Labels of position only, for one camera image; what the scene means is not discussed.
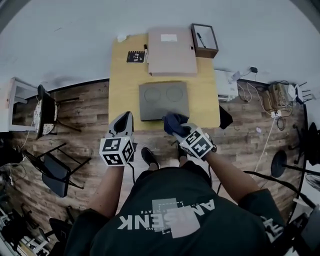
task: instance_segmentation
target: pen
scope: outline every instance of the pen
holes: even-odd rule
[[[145,45],[143,45],[143,47],[144,47],[144,53],[145,53],[145,59],[146,59],[146,63],[147,64],[149,64],[149,59],[148,59],[148,47],[147,47],[147,45],[145,44]]]
[[[204,47],[204,48],[207,48],[207,47],[205,46],[204,42],[202,41],[201,35],[200,35],[198,32],[197,32],[196,34],[198,35],[198,37],[199,37],[199,39],[200,39],[203,47]]]

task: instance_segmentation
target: dark green t-shirt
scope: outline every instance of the dark green t-shirt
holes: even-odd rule
[[[273,227],[284,225],[267,189],[236,205],[200,175],[169,167],[137,181],[112,219],[85,210],[65,255],[262,255],[277,235],[266,233],[270,219]]]

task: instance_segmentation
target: yellow table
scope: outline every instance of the yellow table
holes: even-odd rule
[[[217,86],[210,58],[196,58],[195,77],[151,76],[147,63],[127,63],[129,51],[143,51],[148,35],[129,36],[125,41],[114,41],[109,82],[109,122],[121,113],[131,111],[135,131],[163,129],[161,121],[141,121],[139,85],[150,82],[184,81],[187,84],[189,122],[202,128],[220,126]]]

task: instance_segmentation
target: label on box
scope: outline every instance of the label on box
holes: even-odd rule
[[[176,34],[161,34],[161,42],[177,42]]]

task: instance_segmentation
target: black shoe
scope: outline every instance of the black shoe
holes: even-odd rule
[[[148,166],[150,166],[150,164],[154,163],[156,164],[156,166],[159,169],[159,164],[157,162],[157,160],[155,159],[154,154],[151,152],[151,150],[147,147],[144,147],[143,149],[141,149],[141,156],[142,159],[148,164]]]
[[[180,145],[178,144],[178,160],[179,160],[179,162],[180,162],[180,157],[186,157],[186,158],[188,158],[188,154],[187,154],[187,152],[184,151],[184,150],[180,147]]]

